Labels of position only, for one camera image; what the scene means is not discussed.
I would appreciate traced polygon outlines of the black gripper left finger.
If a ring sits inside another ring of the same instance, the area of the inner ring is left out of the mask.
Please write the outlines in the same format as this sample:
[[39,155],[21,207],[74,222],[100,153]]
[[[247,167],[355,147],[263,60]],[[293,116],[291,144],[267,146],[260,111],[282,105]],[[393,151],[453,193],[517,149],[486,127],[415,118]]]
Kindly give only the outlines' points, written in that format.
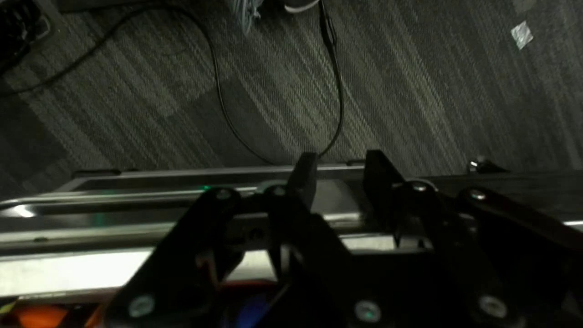
[[294,207],[309,209],[316,189],[316,155],[302,153],[289,173],[285,191]]

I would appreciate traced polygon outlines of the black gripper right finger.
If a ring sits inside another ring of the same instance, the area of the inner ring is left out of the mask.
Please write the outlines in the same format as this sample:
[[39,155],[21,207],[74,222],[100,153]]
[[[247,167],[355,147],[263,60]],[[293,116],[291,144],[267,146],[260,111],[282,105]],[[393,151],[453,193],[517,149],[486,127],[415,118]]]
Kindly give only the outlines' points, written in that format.
[[373,218],[384,229],[396,228],[396,187],[404,177],[380,149],[369,149],[364,158],[362,187]]

